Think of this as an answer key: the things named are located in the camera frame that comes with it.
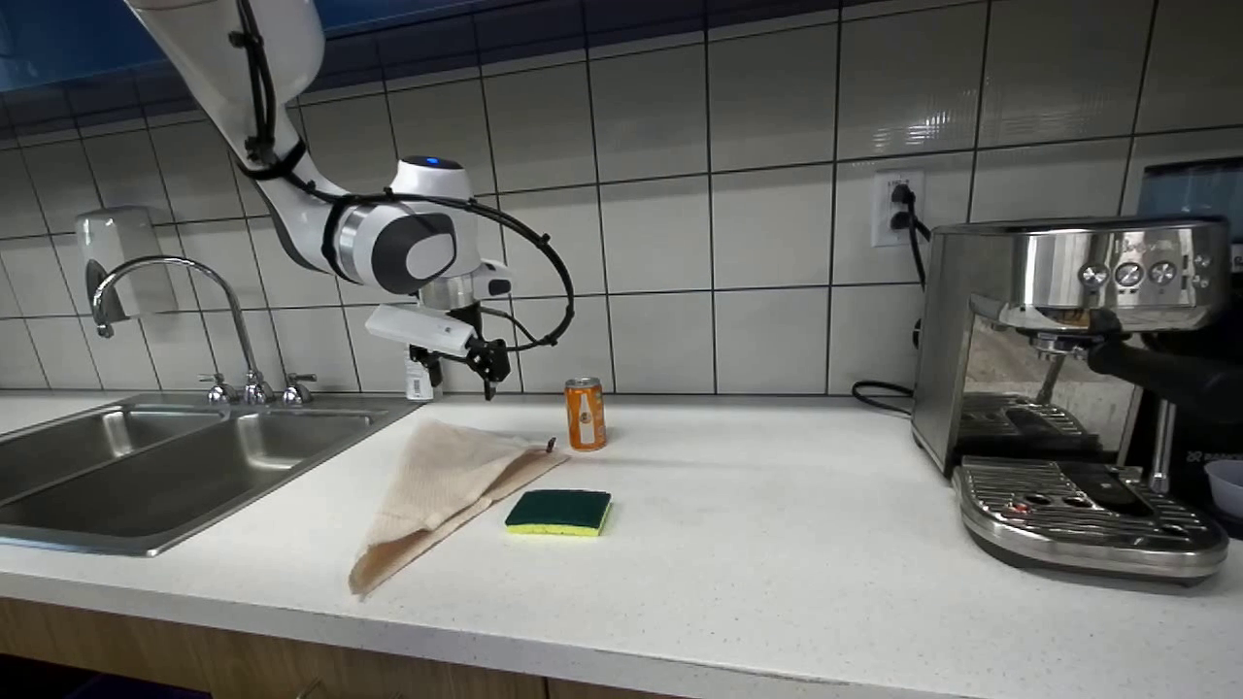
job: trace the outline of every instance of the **cloth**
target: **cloth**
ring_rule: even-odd
[[[389,487],[389,499],[367,537],[367,553],[349,571],[359,598],[375,594],[395,571],[429,557],[490,504],[531,487],[566,453],[522,434],[425,425]]]

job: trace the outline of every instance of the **wall socket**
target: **wall socket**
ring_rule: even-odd
[[[922,170],[886,170],[880,178],[872,178],[872,245],[874,247],[899,247],[911,245],[904,229],[891,229],[899,205],[894,205],[894,192],[911,185],[916,193],[916,215],[926,210],[926,175]]]

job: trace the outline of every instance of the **sponge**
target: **sponge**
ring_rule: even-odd
[[[531,490],[526,493],[509,515],[504,527],[513,537],[604,537],[609,513],[609,493],[599,490]]]

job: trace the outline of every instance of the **machine knob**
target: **machine knob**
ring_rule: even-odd
[[[1079,282],[1089,289],[1089,291],[1100,291],[1102,282],[1111,280],[1111,273],[1102,273],[1102,268],[1079,268]]]
[[[1175,259],[1163,259],[1163,263],[1153,263],[1153,273],[1150,273],[1150,277],[1153,277],[1153,282],[1158,282],[1158,289],[1166,289],[1166,282],[1175,282],[1175,280],[1177,280],[1177,263],[1175,263]]]
[[[1141,282],[1141,268],[1137,268],[1137,263],[1120,263],[1120,268],[1114,268],[1114,289],[1120,289],[1122,294],[1137,291],[1137,282]]]

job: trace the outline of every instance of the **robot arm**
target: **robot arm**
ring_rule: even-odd
[[[452,159],[402,159],[385,193],[349,193],[315,167],[289,121],[289,106],[322,66],[315,0],[126,5],[267,198],[281,245],[296,263],[421,294],[421,306],[385,306],[369,329],[421,350],[421,356],[457,356],[487,387],[509,373],[504,341],[481,341],[477,321],[477,303],[509,294],[509,280],[477,258],[474,222],[490,218],[526,233],[570,291],[566,268],[549,236],[470,201],[470,178]],[[570,306],[542,346],[552,346],[566,321]]]

